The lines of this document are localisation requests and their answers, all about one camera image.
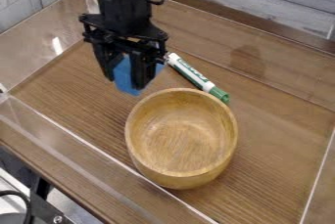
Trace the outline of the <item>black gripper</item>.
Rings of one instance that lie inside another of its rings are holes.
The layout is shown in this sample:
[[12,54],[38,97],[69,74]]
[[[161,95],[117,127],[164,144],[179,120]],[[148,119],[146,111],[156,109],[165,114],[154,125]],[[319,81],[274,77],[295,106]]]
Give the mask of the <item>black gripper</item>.
[[156,65],[166,54],[168,33],[150,21],[152,6],[165,0],[97,0],[99,13],[82,14],[85,41],[105,77],[114,81],[114,68],[130,55],[133,88],[141,90],[156,76]]

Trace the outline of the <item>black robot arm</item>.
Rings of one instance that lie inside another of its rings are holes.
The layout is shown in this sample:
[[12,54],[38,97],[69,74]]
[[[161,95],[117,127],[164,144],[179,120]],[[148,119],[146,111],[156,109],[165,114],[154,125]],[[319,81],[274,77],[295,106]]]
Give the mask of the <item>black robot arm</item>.
[[102,73],[117,80],[117,67],[130,60],[130,88],[142,90],[164,63],[168,33],[150,21],[152,6],[165,0],[97,0],[98,14],[82,14],[83,41],[93,46]]

